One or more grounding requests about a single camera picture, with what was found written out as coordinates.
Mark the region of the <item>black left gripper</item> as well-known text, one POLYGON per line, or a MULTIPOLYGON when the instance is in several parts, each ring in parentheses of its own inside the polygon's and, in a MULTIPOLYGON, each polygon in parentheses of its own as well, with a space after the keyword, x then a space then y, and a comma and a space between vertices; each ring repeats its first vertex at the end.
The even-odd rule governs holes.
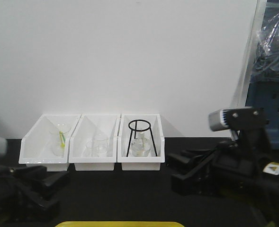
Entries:
POLYGON ((68 171, 48 172, 46 166, 0 166, 0 222, 52 220, 59 214, 60 203, 51 198, 69 182, 68 171))

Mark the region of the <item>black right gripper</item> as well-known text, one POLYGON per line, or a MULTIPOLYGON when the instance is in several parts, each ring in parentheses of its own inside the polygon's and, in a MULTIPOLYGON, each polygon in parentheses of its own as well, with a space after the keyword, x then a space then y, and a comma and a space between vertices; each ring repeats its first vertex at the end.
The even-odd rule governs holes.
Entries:
MULTIPOLYGON (((226 122, 233 141, 221 141, 210 149, 183 149, 166 155, 166 166, 193 168, 215 152, 212 166, 218 180, 236 190, 244 188, 252 197, 264 195, 279 201, 279 161, 275 160, 266 132, 266 117, 258 108, 229 111, 226 122)), ((215 186, 210 164, 198 165, 186 174, 171 175, 173 192, 186 195, 214 196, 215 186)))

